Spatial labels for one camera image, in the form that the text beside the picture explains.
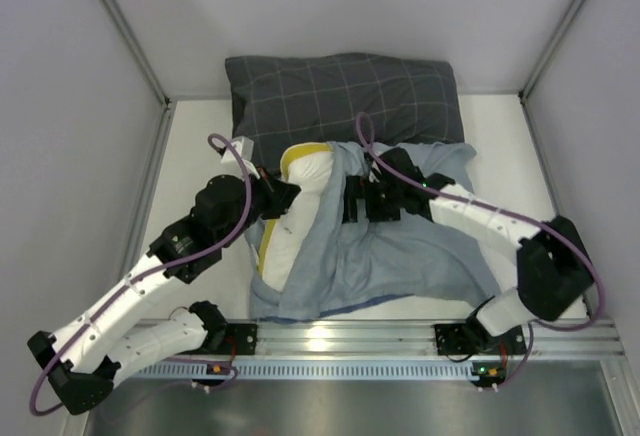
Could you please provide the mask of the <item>white pillow yellow edge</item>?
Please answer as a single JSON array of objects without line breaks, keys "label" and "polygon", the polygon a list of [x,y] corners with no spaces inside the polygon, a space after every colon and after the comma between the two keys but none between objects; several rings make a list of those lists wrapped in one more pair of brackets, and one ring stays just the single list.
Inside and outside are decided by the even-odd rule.
[{"label": "white pillow yellow edge", "polygon": [[282,292],[295,259],[318,213],[333,166],[328,143],[302,143],[289,147],[280,160],[281,180],[300,187],[287,212],[268,220],[257,252],[261,280]]}]

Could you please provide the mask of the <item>blue whale-print pillowcase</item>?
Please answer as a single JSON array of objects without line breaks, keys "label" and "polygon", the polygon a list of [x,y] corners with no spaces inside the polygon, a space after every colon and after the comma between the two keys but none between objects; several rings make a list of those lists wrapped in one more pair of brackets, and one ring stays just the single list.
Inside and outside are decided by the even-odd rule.
[{"label": "blue whale-print pillowcase", "polygon": [[[404,297],[475,307],[499,292],[478,242],[460,231],[407,213],[399,221],[374,223],[363,209],[356,223],[343,224],[346,177],[365,176],[369,168],[359,144],[328,144],[332,173],[314,223],[282,292],[254,270],[251,318],[309,321]],[[257,221],[245,234],[256,259],[267,221]]]}]

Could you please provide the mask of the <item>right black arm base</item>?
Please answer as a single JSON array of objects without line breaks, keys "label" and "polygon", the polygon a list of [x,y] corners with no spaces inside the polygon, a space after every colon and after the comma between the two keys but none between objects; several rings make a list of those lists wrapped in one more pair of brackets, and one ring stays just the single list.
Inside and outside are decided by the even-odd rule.
[{"label": "right black arm base", "polygon": [[439,356],[459,356],[464,359],[475,354],[463,323],[439,323],[433,326],[435,345]]}]

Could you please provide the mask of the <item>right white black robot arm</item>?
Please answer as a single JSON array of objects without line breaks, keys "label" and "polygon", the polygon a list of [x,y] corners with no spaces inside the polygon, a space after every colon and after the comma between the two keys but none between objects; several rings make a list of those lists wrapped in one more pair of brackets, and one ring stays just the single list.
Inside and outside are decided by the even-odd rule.
[{"label": "right white black robot arm", "polygon": [[569,219],[540,222],[500,209],[444,174],[423,175],[399,147],[381,155],[368,151],[365,160],[368,174],[347,179],[346,221],[354,221],[355,200],[362,198],[373,221],[420,216],[489,246],[515,266],[515,286],[481,303],[461,326],[473,352],[516,327],[558,320],[595,285],[594,267]]}]

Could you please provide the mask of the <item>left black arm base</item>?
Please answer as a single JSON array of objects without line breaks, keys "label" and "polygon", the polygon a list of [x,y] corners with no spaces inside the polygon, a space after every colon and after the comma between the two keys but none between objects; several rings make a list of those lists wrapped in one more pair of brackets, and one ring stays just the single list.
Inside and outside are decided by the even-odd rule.
[{"label": "left black arm base", "polygon": [[225,353],[235,356],[253,356],[257,346],[258,325],[230,323],[225,333]]}]

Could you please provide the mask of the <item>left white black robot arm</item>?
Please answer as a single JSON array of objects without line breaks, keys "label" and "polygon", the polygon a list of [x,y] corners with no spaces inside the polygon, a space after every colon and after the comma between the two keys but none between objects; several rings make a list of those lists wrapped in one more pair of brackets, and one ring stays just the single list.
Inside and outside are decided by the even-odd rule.
[{"label": "left white black robot arm", "polygon": [[61,407],[80,415],[100,405],[138,371],[183,352],[214,351],[228,323],[218,307],[197,301],[168,320],[133,333],[145,313],[217,264],[224,248],[259,219],[277,219],[301,189],[260,168],[219,175],[199,191],[190,212],[167,226],[122,279],[87,311],[27,346]]}]

